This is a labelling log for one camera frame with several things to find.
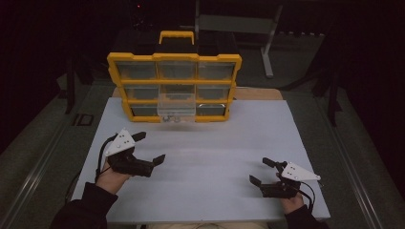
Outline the person's left hand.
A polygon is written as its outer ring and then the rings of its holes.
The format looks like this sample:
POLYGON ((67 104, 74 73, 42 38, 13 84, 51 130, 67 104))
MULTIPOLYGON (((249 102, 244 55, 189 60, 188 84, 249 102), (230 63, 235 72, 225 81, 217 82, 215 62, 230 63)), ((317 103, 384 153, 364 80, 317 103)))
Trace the person's left hand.
POLYGON ((130 177, 130 175, 115 172, 110 168, 109 163, 105 162, 96 186, 115 195, 130 177))

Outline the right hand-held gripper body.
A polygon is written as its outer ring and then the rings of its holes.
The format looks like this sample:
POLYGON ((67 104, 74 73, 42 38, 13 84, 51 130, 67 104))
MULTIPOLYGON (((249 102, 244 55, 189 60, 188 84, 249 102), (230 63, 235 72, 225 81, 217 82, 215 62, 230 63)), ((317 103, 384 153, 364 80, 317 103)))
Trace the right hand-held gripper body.
POLYGON ((279 181, 259 187, 264 198, 293 198, 300 191, 303 181, 320 179, 315 173, 292 162, 277 162, 274 168, 278 171, 279 181))

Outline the set of clear cabinet drawers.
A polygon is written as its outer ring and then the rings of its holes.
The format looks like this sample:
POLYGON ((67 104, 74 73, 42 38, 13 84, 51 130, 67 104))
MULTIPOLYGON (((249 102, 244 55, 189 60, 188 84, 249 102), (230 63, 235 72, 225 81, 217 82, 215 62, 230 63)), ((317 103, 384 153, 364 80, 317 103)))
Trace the set of clear cabinet drawers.
MULTIPOLYGON (((161 85, 194 85, 196 90, 231 89, 235 65, 231 62, 117 62, 118 75, 125 81, 123 89, 135 116, 158 116, 161 85)), ((224 115, 227 102, 198 101, 196 116, 224 115)))

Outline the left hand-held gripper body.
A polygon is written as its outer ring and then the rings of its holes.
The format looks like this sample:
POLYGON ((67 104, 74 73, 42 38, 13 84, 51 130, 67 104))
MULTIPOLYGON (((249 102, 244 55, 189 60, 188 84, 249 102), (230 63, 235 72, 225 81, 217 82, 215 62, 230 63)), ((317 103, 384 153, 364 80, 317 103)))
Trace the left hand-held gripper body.
POLYGON ((117 173, 150 177, 155 167, 153 162, 137 159, 134 156, 136 142, 123 128, 114 138, 104 155, 112 170, 117 173))

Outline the grey metal stand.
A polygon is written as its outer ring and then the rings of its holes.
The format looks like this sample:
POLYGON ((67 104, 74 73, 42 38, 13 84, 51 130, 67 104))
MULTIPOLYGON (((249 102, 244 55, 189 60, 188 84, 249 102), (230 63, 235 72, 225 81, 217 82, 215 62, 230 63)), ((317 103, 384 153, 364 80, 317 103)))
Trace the grey metal stand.
POLYGON ((261 48, 261 56, 267 78, 274 76, 269 58, 269 51, 275 36, 283 5, 275 4, 275 12, 269 19, 257 17, 241 17, 230 15, 210 15, 201 13, 202 0, 195 0, 194 31, 232 31, 265 34, 266 44, 261 48))

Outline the clear plastic drawer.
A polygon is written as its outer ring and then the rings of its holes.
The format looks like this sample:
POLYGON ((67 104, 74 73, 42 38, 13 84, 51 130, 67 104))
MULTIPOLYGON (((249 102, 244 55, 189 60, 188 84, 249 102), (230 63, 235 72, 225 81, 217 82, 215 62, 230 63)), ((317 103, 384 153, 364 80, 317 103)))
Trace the clear plastic drawer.
POLYGON ((196 117, 196 102, 194 101, 185 101, 175 98, 169 98, 164 100, 164 96, 169 94, 194 94, 195 86, 194 85, 180 85, 180 84, 166 84, 161 85, 159 90, 158 97, 158 107, 157 113, 162 122, 164 116, 170 117, 170 122, 175 123, 173 118, 178 116, 181 118, 181 122, 194 122, 196 117))

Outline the yellow drawer cabinet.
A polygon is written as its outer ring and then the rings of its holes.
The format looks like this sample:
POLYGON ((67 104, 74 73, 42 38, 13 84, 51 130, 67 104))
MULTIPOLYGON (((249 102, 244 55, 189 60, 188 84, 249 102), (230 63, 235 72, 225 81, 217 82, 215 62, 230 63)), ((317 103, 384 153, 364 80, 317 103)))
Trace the yellow drawer cabinet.
MULTIPOLYGON (((242 66, 233 35, 230 32, 209 32, 196 37, 192 31, 139 32, 121 31, 107 56, 108 71, 121 96, 121 106, 133 122, 161 122, 159 116, 135 116, 117 70, 117 62, 231 62, 235 65, 231 88, 236 88, 236 76, 242 66)), ((224 115, 196 116, 194 122, 219 122, 229 118, 230 105, 227 102, 224 115)))

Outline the person's right hand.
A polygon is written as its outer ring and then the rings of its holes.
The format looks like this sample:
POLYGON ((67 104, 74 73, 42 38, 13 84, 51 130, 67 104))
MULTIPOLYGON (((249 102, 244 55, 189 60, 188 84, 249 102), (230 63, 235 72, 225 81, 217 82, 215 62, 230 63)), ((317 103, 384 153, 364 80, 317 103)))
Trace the person's right hand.
POLYGON ((280 202, 285 215, 290 214, 305 205, 300 193, 297 193, 293 198, 281 198, 280 202))

